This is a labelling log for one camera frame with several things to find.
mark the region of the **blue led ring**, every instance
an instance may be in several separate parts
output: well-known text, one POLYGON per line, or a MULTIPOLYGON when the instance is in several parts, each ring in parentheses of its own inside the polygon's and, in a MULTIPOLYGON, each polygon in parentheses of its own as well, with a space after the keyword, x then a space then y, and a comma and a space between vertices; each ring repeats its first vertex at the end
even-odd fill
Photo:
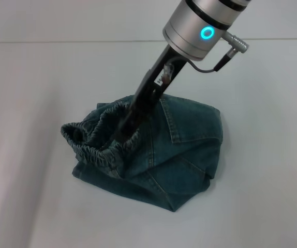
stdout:
POLYGON ((204 40, 209 40, 213 37, 214 35, 214 29, 212 27, 204 27, 201 31, 201 38, 203 38, 204 40), (205 32, 210 31, 211 34, 210 35, 206 35, 205 32))

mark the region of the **label sticker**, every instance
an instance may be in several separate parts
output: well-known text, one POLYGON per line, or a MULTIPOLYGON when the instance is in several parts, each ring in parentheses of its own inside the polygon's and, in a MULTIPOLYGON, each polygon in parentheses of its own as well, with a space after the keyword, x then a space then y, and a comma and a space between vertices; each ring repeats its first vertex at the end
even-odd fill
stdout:
POLYGON ((162 75, 164 74, 164 70, 162 69, 161 72, 159 73, 159 76, 154 80, 154 83, 157 85, 161 86, 162 85, 162 75))

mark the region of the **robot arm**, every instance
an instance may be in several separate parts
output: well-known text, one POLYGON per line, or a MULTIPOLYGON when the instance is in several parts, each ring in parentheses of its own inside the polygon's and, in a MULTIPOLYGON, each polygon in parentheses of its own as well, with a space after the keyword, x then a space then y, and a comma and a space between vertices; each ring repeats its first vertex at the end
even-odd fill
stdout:
POLYGON ((146 120, 160 97, 186 63, 197 71, 219 71, 237 52, 248 49, 240 38, 227 32, 251 0, 182 0, 166 24, 163 35, 168 43, 154 66, 146 73, 121 120, 115 139, 124 142, 146 120), (212 70, 197 68, 192 60, 203 60, 219 39, 232 48, 212 70))

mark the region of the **white wall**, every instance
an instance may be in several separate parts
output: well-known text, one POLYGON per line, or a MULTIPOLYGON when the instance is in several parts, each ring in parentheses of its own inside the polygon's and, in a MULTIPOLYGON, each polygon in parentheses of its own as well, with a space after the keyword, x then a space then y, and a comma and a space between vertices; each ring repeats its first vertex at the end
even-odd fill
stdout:
POLYGON ((0 0, 0 248, 297 247, 297 1, 253 0, 232 27, 250 50, 168 89, 221 110, 207 192, 171 213, 71 175, 60 126, 135 92, 178 2, 0 0))

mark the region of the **crumpled denim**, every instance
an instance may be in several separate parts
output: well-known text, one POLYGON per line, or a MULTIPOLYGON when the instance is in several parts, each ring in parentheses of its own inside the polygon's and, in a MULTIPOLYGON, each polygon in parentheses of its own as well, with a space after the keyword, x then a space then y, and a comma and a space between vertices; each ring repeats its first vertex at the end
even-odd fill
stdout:
POLYGON ((114 194, 175 212, 214 178, 223 137, 220 111, 163 95, 150 119, 127 142, 113 141, 99 150, 131 100, 98 103, 82 122, 62 126, 78 160, 72 174, 114 194))

